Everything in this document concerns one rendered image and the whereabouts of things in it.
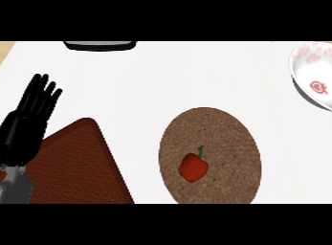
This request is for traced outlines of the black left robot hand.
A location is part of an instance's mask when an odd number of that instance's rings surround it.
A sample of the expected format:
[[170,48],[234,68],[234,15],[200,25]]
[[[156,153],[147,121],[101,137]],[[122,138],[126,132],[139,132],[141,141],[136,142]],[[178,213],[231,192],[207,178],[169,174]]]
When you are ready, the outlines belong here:
[[0,124],[0,167],[24,166],[35,159],[61,93],[49,75],[36,74]]

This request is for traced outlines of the round brown woven placemat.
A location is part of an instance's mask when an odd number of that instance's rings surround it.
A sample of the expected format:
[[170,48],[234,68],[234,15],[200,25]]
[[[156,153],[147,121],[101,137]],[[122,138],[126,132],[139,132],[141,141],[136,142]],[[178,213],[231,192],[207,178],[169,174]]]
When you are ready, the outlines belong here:
[[[193,153],[209,163],[203,178],[190,183],[181,175]],[[210,107],[190,109],[173,119],[159,151],[164,185],[182,204],[250,203],[260,186],[262,160],[255,138],[240,120]]]

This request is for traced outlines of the white bowl with pink print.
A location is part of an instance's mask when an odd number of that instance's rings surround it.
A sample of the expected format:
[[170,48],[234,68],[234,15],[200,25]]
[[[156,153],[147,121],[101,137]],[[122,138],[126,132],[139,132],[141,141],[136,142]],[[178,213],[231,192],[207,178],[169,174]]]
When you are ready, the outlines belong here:
[[332,111],[332,44],[302,44],[290,54],[288,67],[302,97],[316,107]]

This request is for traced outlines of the black and grey appliance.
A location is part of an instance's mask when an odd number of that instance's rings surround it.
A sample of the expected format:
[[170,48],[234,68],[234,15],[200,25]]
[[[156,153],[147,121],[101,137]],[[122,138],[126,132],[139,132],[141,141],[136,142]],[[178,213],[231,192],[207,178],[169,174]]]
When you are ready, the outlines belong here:
[[135,41],[66,41],[64,44],[70,50],[92,52],[125,51],[136,46]]

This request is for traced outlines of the red bell pepper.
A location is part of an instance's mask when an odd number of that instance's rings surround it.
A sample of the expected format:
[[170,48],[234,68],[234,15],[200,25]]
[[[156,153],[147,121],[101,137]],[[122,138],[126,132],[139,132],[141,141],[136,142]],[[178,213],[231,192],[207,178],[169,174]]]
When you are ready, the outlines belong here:
[[190,183],[195,183],[209,172],[209,163],[203,160],[203,156],[204,150],[200,146],[198,153],[188,153],[184,157],[179,173]]

